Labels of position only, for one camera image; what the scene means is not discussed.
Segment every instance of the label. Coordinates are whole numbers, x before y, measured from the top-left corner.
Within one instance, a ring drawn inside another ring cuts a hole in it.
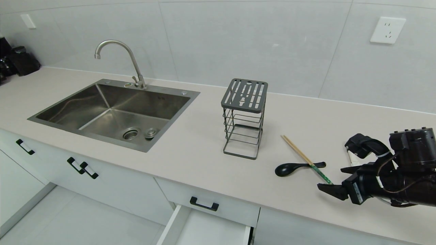
[[[356,192],[357,198],[359,199],[359,203],[363,202],[362,195],[360,194],[359,188],[357,187],[356,182],[353,183],[354,191]]]

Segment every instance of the light switch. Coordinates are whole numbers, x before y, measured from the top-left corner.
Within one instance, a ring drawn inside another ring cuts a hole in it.
[[[33,23],[32,19],[28,14],[22,14],[21,18],[29,29],[36,29],[35,24]]]
[[[371,42],[394,44],[405,22],[406,19],[402,18],[380,17],[372,34]]]

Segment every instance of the stainless steel sink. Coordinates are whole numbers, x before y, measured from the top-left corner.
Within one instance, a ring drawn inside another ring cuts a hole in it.
[[[147,152],[198,94],[102,79],[28,120]]]

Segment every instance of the drawer handle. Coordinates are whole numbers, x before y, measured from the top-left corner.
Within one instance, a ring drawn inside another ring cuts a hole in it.
[[[31,150],[29,147],[27,147],[25,144],[23,144],[23,140],[22,139],[18,139],[17,141],[15,141],[15,143],[17,143],[23,150],[25,150],[29,155],[33,155],[35,152],[33,150]]]
[[[83,170],[85,170],[85,172],[94,180],[99,176],[99,174],[94,172],[94,170],[92,170],[91,167],[86,162],[83,162],[82,164],[80,164],[80,167]]]
[[[72,157],[68,158],[67,163],[69,163],[71,165],[71,167],[73,167],[74,170],[77,171],[77,173],[79,173],[79,174],[85,173],[85,170],[83,170],[82,168],[79,170],[78,168],[76,168],[76,166],[74,166],[74,165],[78,165],[78,163],[76,162],[76,160],[74,158],[72,158]]]
[[[206,208],[207,210],[211,210],[211,211],[214,211],[214,212],[216,212],[218,210],[218,206],[219,206],[218,203],[213,203],[212,207],[210,208],[210,207],[203,206],[201,204],[197,204],[197,199],[198,198],[196,198],[196,197],[191,197],[191,200],[189,201],[189,203],[192,204],[192,205],[195,205],[195,206]]]

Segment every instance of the drain strainer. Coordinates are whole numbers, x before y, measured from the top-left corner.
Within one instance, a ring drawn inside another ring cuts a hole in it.
[[[136,136],[138,136],[138,130],[136,130],[136,129],[131,129],[131,130],[128,130],[127,132],[125,132],[125,133],[123,134],[123,139],[125,139],[125,140],[132,140],[132,139],[134,139]]]
[[[158,132],[159,132],[159,129],[157,129],[157,128],[149,128],[149,129],[145,130],[144,137],[146,139],[152,139],[157,135]]]

